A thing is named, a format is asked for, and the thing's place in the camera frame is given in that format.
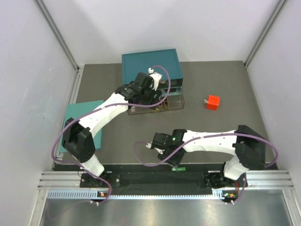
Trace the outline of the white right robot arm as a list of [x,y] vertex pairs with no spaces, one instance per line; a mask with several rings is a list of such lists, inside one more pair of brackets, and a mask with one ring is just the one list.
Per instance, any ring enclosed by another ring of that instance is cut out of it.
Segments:
[[249,170],[265,169],[266,147],[262,139],[246,125],[220,133],[175,129],[171,135],[156,133],[146,147],[157,150],[158,159],[166,159],[174,168],[179,166],[186,153],[203,151],[232,155],[219,173],[205,174],[207,184],[217,189],[233,186]]

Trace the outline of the bright green mascara tube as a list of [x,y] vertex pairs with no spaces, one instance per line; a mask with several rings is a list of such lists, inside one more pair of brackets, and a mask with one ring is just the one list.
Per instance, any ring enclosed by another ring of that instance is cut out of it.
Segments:
[[185,167],[172,168],[172,171],[186,171]]

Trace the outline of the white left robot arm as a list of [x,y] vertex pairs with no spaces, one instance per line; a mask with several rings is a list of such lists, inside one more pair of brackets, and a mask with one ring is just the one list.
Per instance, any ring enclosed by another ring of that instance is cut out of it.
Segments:
[[162,75],[152,68],[148,73],[140,72],[134,81],[118,87],[106,101],[93,110],[93,113],[77,122],[69,118],[65,123],[62,147],[83,169],[92,173],[90,181],[95,186],[103,186],[107,180],[104,166],[95,155],[95,135],[112,119],[133,106],[144,105],[153,108],[162,94],[158,89],[161,79]]

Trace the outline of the clear acrylic drawer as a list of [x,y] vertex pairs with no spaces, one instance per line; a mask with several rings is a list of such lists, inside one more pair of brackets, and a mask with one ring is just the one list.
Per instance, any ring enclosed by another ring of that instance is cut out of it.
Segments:
[[[165,109],[164,102],[162,102],[163,110],[160,112],[181,110],[184,108],[185,101],[184,101],[183,95],[168,96],[166,99],[169,102],[169,108]],[[132,107],[132,108],[128,109],[127,113],[128,113],[128,115],[135,115],[135,114],[155,113],[155,112],[151,108]]]
[[176,87],[176,88],[170,88],[169,93],[167,94],[168,89],[162,89],[162,96],[177,96],[182,95],[182,88]]

